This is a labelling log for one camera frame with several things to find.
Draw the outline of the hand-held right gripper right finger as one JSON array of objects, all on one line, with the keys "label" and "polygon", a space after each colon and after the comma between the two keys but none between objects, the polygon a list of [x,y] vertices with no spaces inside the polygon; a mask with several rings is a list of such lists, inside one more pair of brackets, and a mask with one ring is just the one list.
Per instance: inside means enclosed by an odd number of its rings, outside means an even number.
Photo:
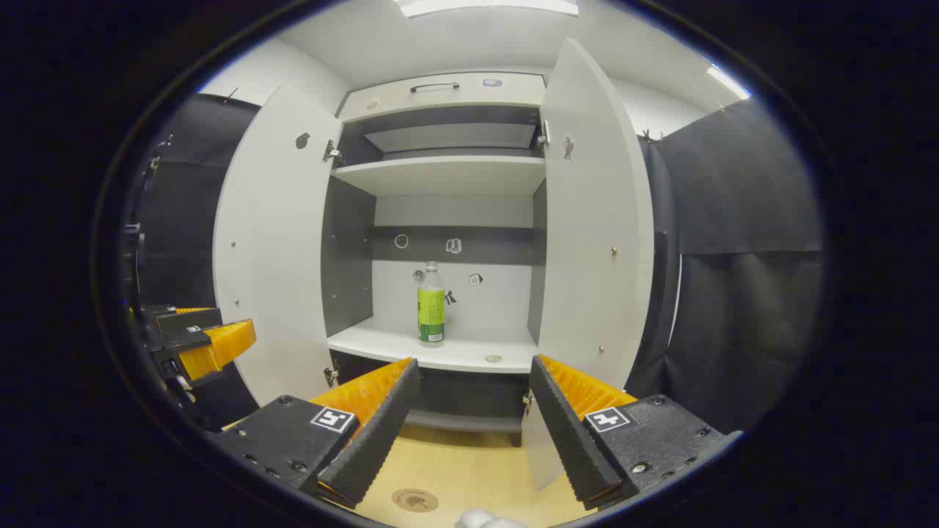
[{"label": "hand-held right gripper right finger", "polygon": [[533,357],[530,393],[574,495],[603,509],[664,488],[722,455],[723,433],[667,395],[637,398],[547,355]]}]

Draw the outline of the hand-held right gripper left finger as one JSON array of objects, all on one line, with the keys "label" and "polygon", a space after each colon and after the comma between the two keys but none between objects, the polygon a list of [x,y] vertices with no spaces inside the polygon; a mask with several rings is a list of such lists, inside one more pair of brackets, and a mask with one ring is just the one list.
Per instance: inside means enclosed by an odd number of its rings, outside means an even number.
[{"label": "hand-held right gripper left finger", "polygon": [[378,477],[419,391],[418,361],[406,358],[311,400],[280,395],[213,440],[258,474],[353,509]]}]

